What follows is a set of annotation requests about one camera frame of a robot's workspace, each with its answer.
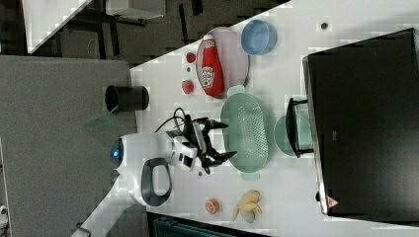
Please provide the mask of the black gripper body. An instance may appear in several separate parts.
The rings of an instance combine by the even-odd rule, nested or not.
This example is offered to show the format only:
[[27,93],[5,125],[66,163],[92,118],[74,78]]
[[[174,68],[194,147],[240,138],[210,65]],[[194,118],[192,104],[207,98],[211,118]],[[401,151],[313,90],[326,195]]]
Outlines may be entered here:
[[184,136],[198,149],[197,157],[208,175],[210,174],[210,159],[207,157],[207,144],[203,130],[209,122],[208,118],[192,119],[190,115],[185,115],[183,128]]

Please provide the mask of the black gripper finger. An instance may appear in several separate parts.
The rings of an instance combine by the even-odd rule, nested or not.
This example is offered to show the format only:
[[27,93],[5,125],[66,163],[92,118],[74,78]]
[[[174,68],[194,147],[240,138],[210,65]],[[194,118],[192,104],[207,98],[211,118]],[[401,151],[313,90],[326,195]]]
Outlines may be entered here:
[[220,121],[216,121],[214,119],[211,119],[209,121],[209,130],[219,129],[219,128],[227,128],[227,124]]
[[219,153],[217,151],[212,151],[207,155],[207,165],[209,167],[216,167],[226,162],[236,154],[236,151],[228,151],[224,153]]

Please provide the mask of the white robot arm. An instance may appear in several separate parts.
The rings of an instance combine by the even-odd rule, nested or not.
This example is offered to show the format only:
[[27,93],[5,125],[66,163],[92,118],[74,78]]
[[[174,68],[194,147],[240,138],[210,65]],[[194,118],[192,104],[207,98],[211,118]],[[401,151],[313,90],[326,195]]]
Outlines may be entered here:
[[208,174],[235,155],[216,151],[209,138],[211,130],[226,128],[225,123],[184,116],[181,125],[181,129],[124,135],[114,142],[111,161],[118,177],[71,237],[106,237],[131,206],[165,203],[173,190],[172,167]]

